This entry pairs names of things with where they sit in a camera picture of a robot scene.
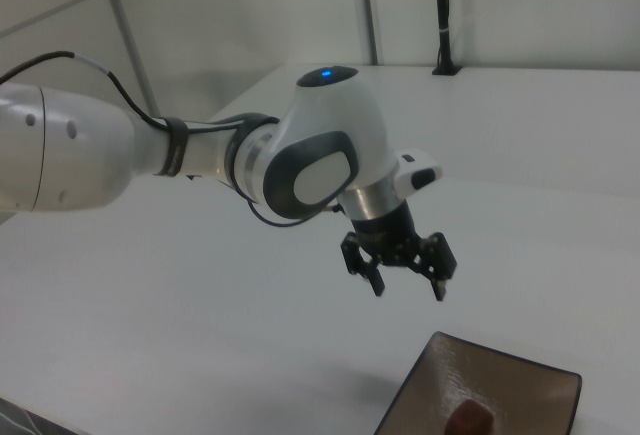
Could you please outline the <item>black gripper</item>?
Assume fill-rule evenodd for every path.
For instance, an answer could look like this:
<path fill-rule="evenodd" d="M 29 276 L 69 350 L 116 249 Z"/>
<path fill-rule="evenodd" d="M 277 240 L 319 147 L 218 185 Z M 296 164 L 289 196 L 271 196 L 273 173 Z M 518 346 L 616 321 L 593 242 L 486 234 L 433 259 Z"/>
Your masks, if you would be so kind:
<path fill-rule="evenodd" d="M 355 233 L 348 232 L 340 244 L 346 269 L 368 281 L 376 297 L 381 297 L 385 290 L 379 260 L 386 266 L 408 265 L 430 282 L 438 302 L 444 300 L 446 284 L 453 277 L 457 260 L 443 233 L 418 236 L 406 201 L 381 217 L 353 220 L 352 225 Z M 366 261 L 360 248 L 374 259 Z"/>

